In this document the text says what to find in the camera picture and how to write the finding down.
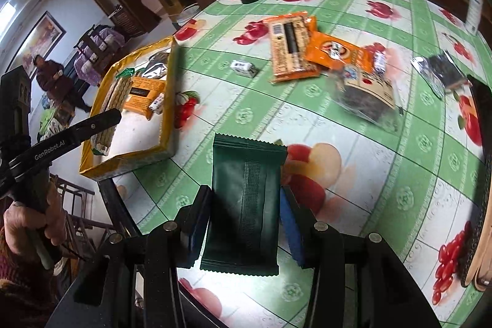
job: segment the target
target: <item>dark green snack wrapper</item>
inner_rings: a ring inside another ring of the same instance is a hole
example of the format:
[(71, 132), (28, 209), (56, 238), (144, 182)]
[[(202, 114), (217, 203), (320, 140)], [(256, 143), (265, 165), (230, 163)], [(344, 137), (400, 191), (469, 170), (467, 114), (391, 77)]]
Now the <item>dark green snack wrapper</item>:
[(280, 166), (285, 146), (216, 134), (212, 210), (201, 269), (277, 275)]

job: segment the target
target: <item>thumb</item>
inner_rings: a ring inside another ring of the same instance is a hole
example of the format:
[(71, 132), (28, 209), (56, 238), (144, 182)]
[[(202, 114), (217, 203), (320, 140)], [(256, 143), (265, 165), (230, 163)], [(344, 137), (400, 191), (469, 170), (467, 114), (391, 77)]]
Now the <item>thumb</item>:
[(19, 228), (35, 230), (46, 225), (44, 214), (25, 206), (16, 206), (15, 204), (10, 205), (3, 217), (6, 229), (10, 230)]

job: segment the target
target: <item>white bottle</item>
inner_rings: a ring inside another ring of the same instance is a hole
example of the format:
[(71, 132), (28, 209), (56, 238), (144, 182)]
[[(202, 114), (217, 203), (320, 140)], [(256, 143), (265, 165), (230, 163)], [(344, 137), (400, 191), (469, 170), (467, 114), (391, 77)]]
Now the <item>white bottle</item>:
[(483, 3), (483, 0), (470, 0), (469, 2), (465, 28), (471, 35), (477, 34), (480, 18), (482, 17)]

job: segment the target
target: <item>dark red coat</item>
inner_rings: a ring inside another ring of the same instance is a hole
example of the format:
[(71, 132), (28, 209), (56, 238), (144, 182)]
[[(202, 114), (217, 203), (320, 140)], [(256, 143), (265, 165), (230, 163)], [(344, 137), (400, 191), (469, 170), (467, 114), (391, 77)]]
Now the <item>dark red coat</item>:
[(52, 60), (44, 62), (43, 66), (38, 67), (36, 80), (43, 91), (48, 94), (48, 98), (53, 99), (58, 105), (65, 99), (67, 93), (73, 88), (73, 81), (67, 76), (54, 79), (53, 76), (62, 70), (63, 66)]

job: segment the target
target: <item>metal screw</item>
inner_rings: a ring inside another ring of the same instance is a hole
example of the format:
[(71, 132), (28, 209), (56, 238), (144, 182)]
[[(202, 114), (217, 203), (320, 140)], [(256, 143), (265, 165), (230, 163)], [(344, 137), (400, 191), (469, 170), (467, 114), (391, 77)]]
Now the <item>metal screw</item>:
[(383, 238), (377, 232), (371, 232), (369, 234), (369, 240), (374, 243), (379, 243), (383, 240)]
[(114, 234), (111, 234), (111, 236), (109, 237), (109, 242), (110, 243), (118, 243), (118, 242), (121, 242), (122, 239), (123, 239), (123, 235), (115, 232)]
[(323, 221), (318, 221), (314, 223), (314, 229), (317, 231), (326, 231), (328, 230), (328, 224), (323, 223)]
[(165, 231), (174, 231), (178, 227), (178, 224), (176, 223), (176, 221), (171, 220), (166, 221), (163, 227)]

